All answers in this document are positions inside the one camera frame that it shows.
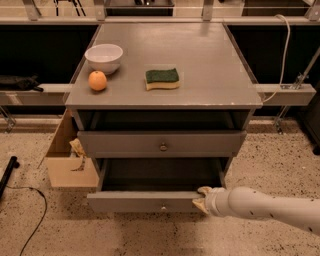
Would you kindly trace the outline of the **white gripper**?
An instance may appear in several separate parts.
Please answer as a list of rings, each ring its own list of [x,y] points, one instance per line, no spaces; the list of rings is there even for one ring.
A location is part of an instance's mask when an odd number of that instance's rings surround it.
[[[202,186],[197,189],[197,192],[204,195],[204,198],[193,199],[192,203],[205,214],[210,214],[217,217],[226,217],[232,214],[229,207],[228,197],[230,192],[222,187],[211,188]]]

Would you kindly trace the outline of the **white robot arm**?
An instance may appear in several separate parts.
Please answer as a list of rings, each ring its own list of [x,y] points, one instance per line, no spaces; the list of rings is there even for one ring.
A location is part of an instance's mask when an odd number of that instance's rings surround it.
[[[192,203],[207,215],[242,219],[273,219],[320,235],[320,200],[276,197],[248,187],[200,187]]]

